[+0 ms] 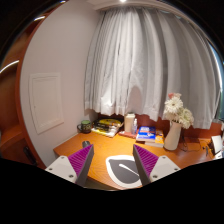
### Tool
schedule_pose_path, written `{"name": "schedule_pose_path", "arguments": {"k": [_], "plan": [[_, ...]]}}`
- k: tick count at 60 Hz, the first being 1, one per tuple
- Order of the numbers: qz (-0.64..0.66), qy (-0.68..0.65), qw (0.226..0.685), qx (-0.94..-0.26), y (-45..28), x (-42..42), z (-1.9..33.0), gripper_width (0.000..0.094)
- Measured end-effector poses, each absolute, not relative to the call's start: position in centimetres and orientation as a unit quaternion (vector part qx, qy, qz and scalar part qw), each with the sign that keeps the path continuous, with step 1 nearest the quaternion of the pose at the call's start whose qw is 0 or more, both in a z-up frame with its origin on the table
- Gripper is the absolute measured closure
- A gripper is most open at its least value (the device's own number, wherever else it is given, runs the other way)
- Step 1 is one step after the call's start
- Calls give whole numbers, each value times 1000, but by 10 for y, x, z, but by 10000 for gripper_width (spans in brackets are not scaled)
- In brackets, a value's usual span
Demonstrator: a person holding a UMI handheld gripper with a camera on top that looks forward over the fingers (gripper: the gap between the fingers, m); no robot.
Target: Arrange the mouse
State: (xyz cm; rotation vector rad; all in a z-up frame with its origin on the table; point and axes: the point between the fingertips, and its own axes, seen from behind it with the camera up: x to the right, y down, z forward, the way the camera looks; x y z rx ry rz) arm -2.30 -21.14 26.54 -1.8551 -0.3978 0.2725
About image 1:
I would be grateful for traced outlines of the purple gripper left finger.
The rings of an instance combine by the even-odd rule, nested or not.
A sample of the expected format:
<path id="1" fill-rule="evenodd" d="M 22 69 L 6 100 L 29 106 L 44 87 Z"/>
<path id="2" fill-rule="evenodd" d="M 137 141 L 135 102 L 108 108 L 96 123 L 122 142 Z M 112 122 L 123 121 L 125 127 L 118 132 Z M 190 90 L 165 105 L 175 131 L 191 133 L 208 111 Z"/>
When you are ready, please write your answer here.
<path id="1" fill-rule="evenodd" d="M 94 147 L 88 145 L 70 156 L 58 157 L 46 168 L 46 171 L 79 186 L 84 186 L 93 156 Z"/>

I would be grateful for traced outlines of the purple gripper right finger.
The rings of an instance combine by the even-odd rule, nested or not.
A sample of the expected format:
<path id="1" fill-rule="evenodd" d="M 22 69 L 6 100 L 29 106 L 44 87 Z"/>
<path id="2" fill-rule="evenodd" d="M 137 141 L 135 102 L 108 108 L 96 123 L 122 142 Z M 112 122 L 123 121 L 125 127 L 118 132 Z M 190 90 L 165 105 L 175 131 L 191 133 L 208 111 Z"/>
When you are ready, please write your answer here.
<path id="1" fill-rule="evenodd" d="M 136 144 L 133 145 L 133 156 L 143 186 L 180 170 L 167 156 L 158 157 Z"/>

